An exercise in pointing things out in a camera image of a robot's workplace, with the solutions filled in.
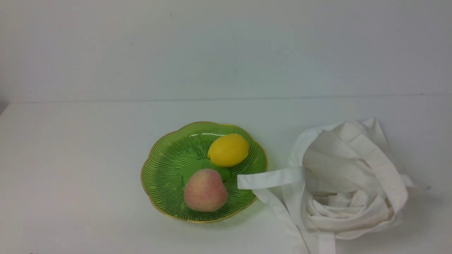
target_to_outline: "white fabric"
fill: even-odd
[[[269,205],[289,236],[294,254],[309,253],[297,229],[319,235],[319,253],[334,254],[334,239],[354,239],[400,220],[407,187],[383,131],[374,119],[313,128],[296,140],[289,168],[239,175]],[[281,186],[286,206],[267,188]]]

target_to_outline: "yellow lemon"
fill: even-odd
[[[248,156],[250,145],[239,134],[229,134],[215,140],[207,156],[219,167],[233,167]]]

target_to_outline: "white table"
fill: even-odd
[[[205,225],[160,214],[140,182],[150,148],[190,122],[233,123],[277,169],[302,130],[369,117],[379,119],[408,173],[433,189],[408,204],[403,225],[339,241],[338,253],[449,253],[451,110],[446,95],[11,104],[0,116],[0,253],[289,254],[282,227],[260,202]]]

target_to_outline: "scalloped plate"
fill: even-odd
[[[237,133],[250,144],[248,157],[237,166],[222,168],[207,158],[210,145],[220,136]],[[200,169],[217,170],[228,191],[226,204],[215,212],[198,212],[184,202],[184,187]],[[244,129],[213,122],[194,122],[161,137],[152,147],[141,170],[141,183],[150,201],[161,213],[174,219],[209,223],[229,218],[251,205],[256,196],[251,190],[237,189],[238,174],[268,170],[267,155]]]

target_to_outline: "peach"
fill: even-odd
[[[213,212],[227,201],[227,191],[221,175],[213,169],[196,172],[185,186],[184,199],[187,206],[195,211]]]

